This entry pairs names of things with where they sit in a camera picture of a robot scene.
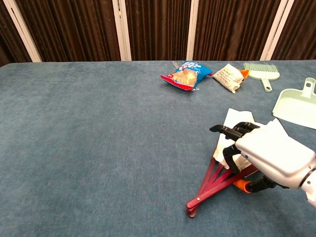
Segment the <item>white robotic hand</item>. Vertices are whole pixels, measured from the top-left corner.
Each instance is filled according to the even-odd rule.
[[[224,133],[227,139],[235,141],[223,150],[225,161],[234,173],[239,169],[232,156],[241,154],[266,176],[259,185],[253,185],[253,192],[273,188],[273,184],[291,189],[301,187],[308,202],[316,207],[316,153],[313,150],[287,135],[249,122],[241,122],[232,129],[216,125],[210,130]]]

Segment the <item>dustpan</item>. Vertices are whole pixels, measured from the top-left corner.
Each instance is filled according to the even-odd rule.
[[[273,109],[273,115],[295,124],[316,129],[315,84],[314,78],[306,78],[303,90],[283,90]]]

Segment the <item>table surface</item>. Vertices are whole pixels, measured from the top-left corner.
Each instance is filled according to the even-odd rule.
[[[267,123],[283,89],[316,78],[316,61],[272,62],[271,93],[246,79],[236,94],[213,78],[175,88],[159,77],[174,72],[168,61],[0,68],[0,236],[313,236],[302,190],[229,186],[185,213],[217,143],[209,128],[229,108]],[[316,151],[314,129],[280,121]]]

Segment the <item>chip bag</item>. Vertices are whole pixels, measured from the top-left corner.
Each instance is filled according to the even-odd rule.
[[[183,90],[196,90],[197,85],[206,77],[211,76],[212,70],[196,62],[185,61],[175,73],[167,76],[160,75],[166,82]]]

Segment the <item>curtain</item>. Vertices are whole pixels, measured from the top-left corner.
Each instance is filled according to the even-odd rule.
[[[9,63],[31,62],[31,58],[2,0],[0,0],[0,39],[0,66]]]
[[[191,0],[125,0],[132,60],[185,60]]]
[[[316,1],[294,1],[273,60],[316,59]]]
[[[194,60],[259,60],[280,0],[199,0]]]
[[[120,60],[111,0],[16,0],[43,61]]]

